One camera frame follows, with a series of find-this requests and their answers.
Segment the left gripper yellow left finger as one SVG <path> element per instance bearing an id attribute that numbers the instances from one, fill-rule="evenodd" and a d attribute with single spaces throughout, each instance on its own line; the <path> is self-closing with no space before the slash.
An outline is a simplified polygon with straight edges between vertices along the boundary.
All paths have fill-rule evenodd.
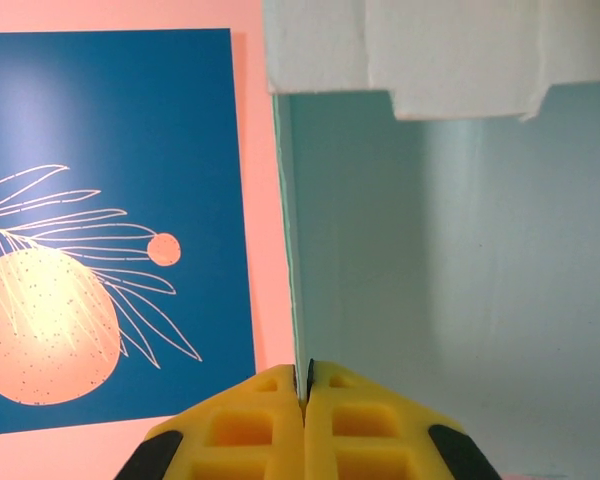
<path id="1" fill-rule="evenodd" d="M 149 430 L 118 479 L 304 477 L 295 367 L 278 365 Z"/>

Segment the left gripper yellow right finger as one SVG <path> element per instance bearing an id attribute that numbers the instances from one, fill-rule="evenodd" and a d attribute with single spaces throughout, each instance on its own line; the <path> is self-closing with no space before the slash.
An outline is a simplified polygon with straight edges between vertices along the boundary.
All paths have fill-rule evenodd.
<path id="1" fill-rule="evenodd" d="M 307 479 L 499 480 L 460 423 L 336 363 L 309 362 Z"/>

